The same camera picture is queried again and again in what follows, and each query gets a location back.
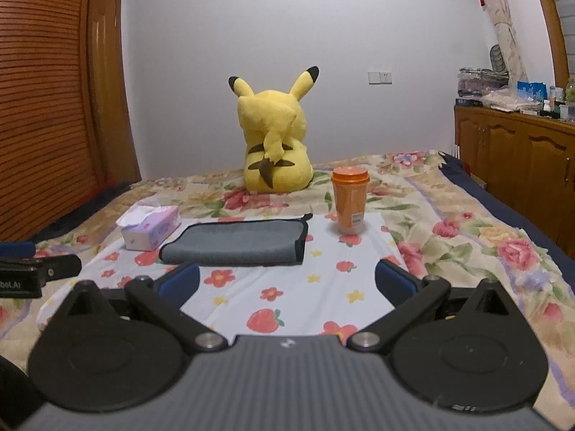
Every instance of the floral bedspread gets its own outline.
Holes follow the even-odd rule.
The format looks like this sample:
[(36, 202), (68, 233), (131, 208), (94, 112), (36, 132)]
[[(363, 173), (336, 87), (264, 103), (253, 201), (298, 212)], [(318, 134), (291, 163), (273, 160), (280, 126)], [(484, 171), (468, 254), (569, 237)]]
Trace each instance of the floral bedspread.
[[(561, 429), (575, 423), (575, 296), (544, 248), (521, 228), (495, 219), (439, 170), (435, 151), (366, 156), (316, 165), (303, 191), (250, 195), (241, 171), (143, 181), (64, 237), (38, 244), (37, 255), (76, 253), (89, 261), (120, 238), (116, 219), (135, 201), (155, 195), (177, 204), (183, 217), (296, 216), (334, 212), (330, 174), (339, 165), (363, 165), (372, 181), (367, 207), (383, 215), (409, 271), (441, 275), (454, 286), (498, 279), (530, 322), (550, 371), (535, 408)], [(24, 368), (39, 335), (39, 308), (66, 281), (53, 282), (37, 301), (0, 301), (0, 354)]]

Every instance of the cabinet handle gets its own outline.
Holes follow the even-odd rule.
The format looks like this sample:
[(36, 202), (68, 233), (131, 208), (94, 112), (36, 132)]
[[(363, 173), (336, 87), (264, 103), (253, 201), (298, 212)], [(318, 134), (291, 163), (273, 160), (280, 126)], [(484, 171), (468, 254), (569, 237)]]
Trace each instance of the cabinet handle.
[(569, 166), (571, 165), (571, 157), (567, 157), (567, 163), (565, 164), (565, 185), (569, 182)]

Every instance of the wall outlet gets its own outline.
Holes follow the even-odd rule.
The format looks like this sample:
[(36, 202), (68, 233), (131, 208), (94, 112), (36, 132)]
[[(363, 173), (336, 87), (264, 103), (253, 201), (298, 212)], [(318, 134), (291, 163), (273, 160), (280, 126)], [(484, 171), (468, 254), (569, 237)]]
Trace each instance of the wall outlet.
[(381, 84), (381, 75), (379, 71), (368, 71), (367, 72), (367, 81), (370, 84)]
[(392, 73), (387, 73), (386, 71), (380, 71), (379, 83), (380, 84), (391, 84), (392, 83)]

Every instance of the barcode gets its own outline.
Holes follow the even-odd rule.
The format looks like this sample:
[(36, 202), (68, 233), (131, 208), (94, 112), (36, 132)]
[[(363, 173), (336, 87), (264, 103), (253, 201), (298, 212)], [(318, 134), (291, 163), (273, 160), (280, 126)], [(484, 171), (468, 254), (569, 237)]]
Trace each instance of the barcode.
[(351, 214), (352, 225), (359, 225), (361, 222), (363, 222), (363, 212), (360, 212), (358, 214)]

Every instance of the pikachu ear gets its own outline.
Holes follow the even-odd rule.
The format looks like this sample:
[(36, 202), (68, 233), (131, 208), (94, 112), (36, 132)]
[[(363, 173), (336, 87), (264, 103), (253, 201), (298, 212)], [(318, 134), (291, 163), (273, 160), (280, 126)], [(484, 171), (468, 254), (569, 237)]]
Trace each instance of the pikachu ear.
[(232, 76), (228, 79), (228, 84), (232, 88), (234, 94), (238, 97), (254, 95), (254, 91), (251, 90), (249, 84), (240, 77)]
[(316, 83), (317, 76), (319, 75), (320, 69), (317, 66), (312, 66), (309, 70), (305, 71), (300, 77), (298, 77), (289, 93), (299, 102)]

